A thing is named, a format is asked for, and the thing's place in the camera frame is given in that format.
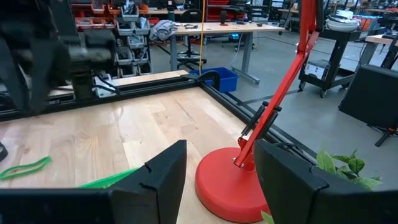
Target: blue plastic bin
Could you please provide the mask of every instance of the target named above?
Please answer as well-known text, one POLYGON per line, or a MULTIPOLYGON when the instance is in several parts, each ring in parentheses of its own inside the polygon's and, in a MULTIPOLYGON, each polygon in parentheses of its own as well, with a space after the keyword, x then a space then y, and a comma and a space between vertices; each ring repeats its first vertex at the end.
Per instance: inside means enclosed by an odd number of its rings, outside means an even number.
MULTIPOLYGON (((219 75, 220 75, 220 93, 226 93, 229 91, 236 90, 236 85, 238 84, 239 75, 233 73, 231 70, 228 70, 227 68, 224 68, 224 67, 202 69, 201 72, 205 73, 207 71, 216 71, 219 73, 219 75)), ((199 70, 193 70, 190 73, 199 75, 199 70)), ((212 85, 213 81, 206 80, 205 83, 207 85, 212 85)))

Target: red lamp arm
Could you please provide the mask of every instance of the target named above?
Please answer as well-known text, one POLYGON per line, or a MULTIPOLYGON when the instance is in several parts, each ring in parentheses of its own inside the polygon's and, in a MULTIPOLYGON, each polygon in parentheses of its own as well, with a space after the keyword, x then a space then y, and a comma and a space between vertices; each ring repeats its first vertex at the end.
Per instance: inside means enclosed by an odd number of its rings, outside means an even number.
POLYGON ((297 55, 249 139, 244 140, 239 138, 238 143, 241 146, 242 151, 234 160, 234 164, 238 167, 250 167, 248 170, 253 169, 254 166, 244 166, 244 164, 253 163, 252 151, 254 141, 259 138, 261 131, 271 120, 271 115, 273 114, 275 108, 279 106, 284 99, 286 92, 289 90, 296 75, 303 66, 309 55, 309 52, 315 46, 315 42, 319 36, 319 32, 316 31, 316 27, 318 30, 320 27, 323 27, 323 13, 319 13, 319 10, 323 9, 317 5, 317 1, 319 0, 302 1, 300 18, 300 42, 297 47, 297 55))

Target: wooden tabletop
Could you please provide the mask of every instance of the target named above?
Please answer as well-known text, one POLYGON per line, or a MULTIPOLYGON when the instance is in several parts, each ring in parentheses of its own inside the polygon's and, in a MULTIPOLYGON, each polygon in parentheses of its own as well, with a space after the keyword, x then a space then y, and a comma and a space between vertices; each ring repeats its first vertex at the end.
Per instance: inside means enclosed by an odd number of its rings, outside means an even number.
MULTIPOLYGON (((174 10, 174 14, 176 15, 181 15, 185 12, 186 10, 174 10)), ((149 9, 147 13, 143 13, 144 15, 166 15, 167 9, 149 9)))
POLYGON ((377 44, 391 44, 392 39, 386 39, 382 38, 383 35, 372 35, 372 36, 367 36, 365 41, 366 42, 372 42, 372 43, 377 43, 377 44))
MULTIPOLYGON (((288 9, 278 9, 279 12, 289 12, 288 9)), ((290 13, 299 13, 297 10, 290 10, 290 13)))
MULTIPOLYGON (((196 29, 186 29, 184 26, 179 26, 176 31, 176 35, 189 35, 189 34, 200 34, 201 23, 191 22, 191 25, 197 25, 196 29)), ((263 24, 262 26, 257 26, 257 23, 246 22, 244 25, 237 24, 235 22, 226 22, 228 26, 221 26, 219 22, 205 22, 203 33, 204 34, 228 34, 232 32, 258 32, 258 31, 280 31, 285 30, 283 27, 274 27, 270 25, 263 24)))
MULTIPOLYGON (((137 83, 180 74, 128 80, 137 83)), ((0 181, 0 187, 78 187, 140 167, 179 139, 186 139, 187 176, 177 223, 229 223, 197 199, 195 171, 209 152, 238 147, 244 127, 199 87, 3 122, 0 140, 9 155, 0 162, 0 172, 45 156, 52 162, 40 172, 0 181)))

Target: table leg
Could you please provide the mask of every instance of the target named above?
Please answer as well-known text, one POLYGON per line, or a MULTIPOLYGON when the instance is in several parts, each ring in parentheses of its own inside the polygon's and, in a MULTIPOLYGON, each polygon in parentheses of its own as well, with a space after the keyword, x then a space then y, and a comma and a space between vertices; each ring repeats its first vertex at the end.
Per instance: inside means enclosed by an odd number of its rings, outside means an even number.
POLYGON ((254 82, 255 84, 260 83, 260 79, 248 74, 249 71, 249 64, 250 64, 250 54, 252 50, 253 44, 253 33, 244 34, 244 52, 243 52, 243 61, 242 61, 242 69, 237 69, 232 67, 232 70, 244 78, 249 79, 250 81, 254 82))
POLYGON ((372 43, 372 42, 367 42, 365 49, 363 50, 363 53, 359 60, 358 66, 356 68, 356 70, 359 69, 360 65, 369 65, 369 62, 372 60, 373 54, 376 51, 377 48, 377 44, 376 43, 372 43))
POLYGON ((177 70, 177 40, 175 35, 170 37, 170 66, 171 71, 177 70))

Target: red lamp base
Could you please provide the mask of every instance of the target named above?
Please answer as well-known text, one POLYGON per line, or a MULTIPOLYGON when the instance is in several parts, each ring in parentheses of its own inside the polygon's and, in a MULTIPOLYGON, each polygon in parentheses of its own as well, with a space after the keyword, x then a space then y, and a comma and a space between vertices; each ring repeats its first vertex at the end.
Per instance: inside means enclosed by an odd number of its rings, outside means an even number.
POLYGON ((206 155, 199 163, 195 189, 199 200, 215 215, 236 223, 262 220, 269 213, 256 171, 247 172, 233 164, 240 148, 227 147, 206 155))

